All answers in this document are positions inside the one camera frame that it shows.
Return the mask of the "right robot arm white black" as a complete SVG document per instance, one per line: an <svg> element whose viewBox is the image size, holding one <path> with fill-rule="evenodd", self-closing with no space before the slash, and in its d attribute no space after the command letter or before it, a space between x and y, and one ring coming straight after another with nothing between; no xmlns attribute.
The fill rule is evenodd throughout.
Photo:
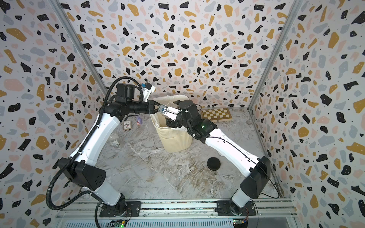
<svg viewBox="0 0 365 228"><path fill-rule="evenodd" d="M238 214L252 199L257 199L271 177L271 162L266 157L257 157L229 139L212 121L201 118L197 105L191 100L176 101L177 108L166 113L169 127L185 127L187 133L202 143L217 150L242 173L245 179L230 198L231 210Z"/></svg>

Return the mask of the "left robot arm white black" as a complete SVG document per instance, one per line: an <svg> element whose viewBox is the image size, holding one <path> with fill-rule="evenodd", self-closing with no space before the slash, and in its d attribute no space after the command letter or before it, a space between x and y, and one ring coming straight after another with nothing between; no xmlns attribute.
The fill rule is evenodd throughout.
<svg viewBox="0 0 365 228"><path fill-rule="evenodd" d="M89 194L102 205L102 209L111 216L121 216L127 210L125 197L106 180L106 171L97 168L96 163L110 135L128 116L157 113L157 102L149 100L156 88L150 83L141 85L116 84L117 93L103 104L92 129L82 144L69 158L61 158L57 165L60 170L52 179L46 194L47 206L55 211L61 210L83 195ZM52 190L61 174L67 179L85 188L70 201L57 206L52 202Z"/></svg>

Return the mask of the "black round jar lid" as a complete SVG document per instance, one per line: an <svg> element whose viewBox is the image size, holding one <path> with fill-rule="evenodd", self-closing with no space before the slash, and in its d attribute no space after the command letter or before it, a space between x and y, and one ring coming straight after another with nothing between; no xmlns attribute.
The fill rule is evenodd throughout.
<svg viewBox="0 0 365 228"><path fill-rule="evenodd" d="M221 167L221 162L218 158L216 157L211 157L208 159L207 161L207 167L211 170L211 171L217 171L220 169Z"/></svg>

